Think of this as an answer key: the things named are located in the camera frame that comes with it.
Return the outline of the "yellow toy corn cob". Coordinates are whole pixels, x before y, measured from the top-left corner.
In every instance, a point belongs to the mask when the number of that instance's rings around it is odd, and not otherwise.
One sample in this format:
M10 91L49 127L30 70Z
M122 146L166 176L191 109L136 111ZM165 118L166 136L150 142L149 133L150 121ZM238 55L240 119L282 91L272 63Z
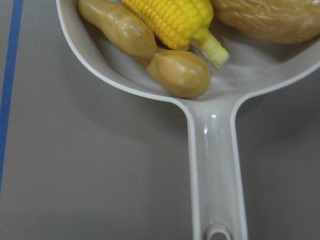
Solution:
M168 48L187 51L195 47L216 69L229 53L211 34L214 11L209 0L123 0Z

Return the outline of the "brown toy potato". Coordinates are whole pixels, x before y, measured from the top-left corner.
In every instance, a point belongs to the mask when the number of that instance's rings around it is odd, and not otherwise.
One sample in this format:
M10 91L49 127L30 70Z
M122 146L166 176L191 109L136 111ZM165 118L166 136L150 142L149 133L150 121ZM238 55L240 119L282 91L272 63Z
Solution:
M240 33L276 44L300 44L320 35L318 0L213 0L214 16Z

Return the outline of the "beige plastic dustpan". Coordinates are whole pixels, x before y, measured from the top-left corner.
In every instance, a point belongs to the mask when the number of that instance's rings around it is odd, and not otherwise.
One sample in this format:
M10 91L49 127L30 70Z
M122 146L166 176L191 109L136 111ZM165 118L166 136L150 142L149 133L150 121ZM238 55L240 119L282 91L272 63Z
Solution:
M230 53L211 71L209 90L187 100L171 96L130 57L81 19L75 0L56 3L64 36L79 61L97 78L122 91L177 105L186 115L192 228L195 240L248 239L236 115L246 100L286 87L320 66L320 40L278 45L243 36L214 23L212 33Z

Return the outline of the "tan toy ginger root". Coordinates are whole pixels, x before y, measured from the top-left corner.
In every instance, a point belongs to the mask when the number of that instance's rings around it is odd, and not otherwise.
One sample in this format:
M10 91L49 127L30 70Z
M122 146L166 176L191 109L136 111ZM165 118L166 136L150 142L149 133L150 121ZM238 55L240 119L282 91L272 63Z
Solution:
M192 52L157 46L151 29L124 6L107 0L80 0L77 8L83 19L173 96L193 99L208 90L211 73L207 64Z

